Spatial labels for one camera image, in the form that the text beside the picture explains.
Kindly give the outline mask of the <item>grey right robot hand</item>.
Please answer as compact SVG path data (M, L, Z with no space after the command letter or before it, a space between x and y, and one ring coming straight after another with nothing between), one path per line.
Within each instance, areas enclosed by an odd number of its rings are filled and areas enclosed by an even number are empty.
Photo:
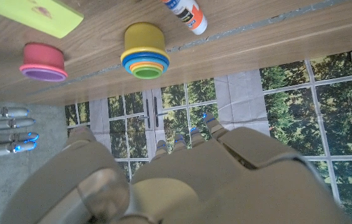
M23 107L0 107L0 156L36 148L39 134L23 129L36 123Z

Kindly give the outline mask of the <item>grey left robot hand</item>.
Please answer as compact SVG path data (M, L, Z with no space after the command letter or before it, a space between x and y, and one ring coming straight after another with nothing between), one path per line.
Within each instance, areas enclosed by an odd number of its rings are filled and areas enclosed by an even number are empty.
M89 128L35 171L2 213L2 223L351 223L314 166L254 129L224 128L204 115L206 141L191 130L174 150L127 179Z

